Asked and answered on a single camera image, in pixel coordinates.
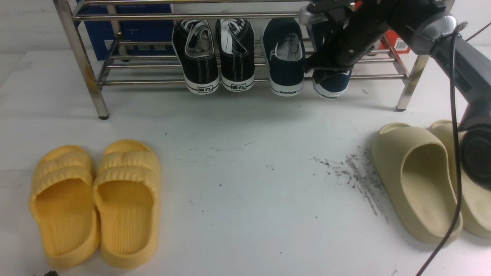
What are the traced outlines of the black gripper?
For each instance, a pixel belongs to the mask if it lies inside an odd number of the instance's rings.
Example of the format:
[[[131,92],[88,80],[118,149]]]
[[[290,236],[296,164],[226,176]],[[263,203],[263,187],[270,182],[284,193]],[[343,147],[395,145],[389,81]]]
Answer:
[[[310,26],[323,21],[346,26],[328,42],[327,54],[314,52],[305,59],[303,71],[349,71],[389,30],[392,0],[363,0],[353,12],[354,0],[313,0],[299,11],[299,24]]]

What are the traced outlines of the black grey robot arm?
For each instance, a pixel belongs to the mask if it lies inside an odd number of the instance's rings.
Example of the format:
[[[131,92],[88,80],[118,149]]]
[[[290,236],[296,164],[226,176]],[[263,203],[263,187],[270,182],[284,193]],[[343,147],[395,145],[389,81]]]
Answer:
[[[339,26],[303,64],[312,70],[347,71],[393,30],[417,55],[433,58],[447,74],[451,89],[468,102],[458,125],[460,165],[475,184],[490,189],[490,60],[460,35],[461,25],[437,0],[363,0],[354,12],[337,19],[349,0],[314,0],[300,13],[308,26],[321,20]]]

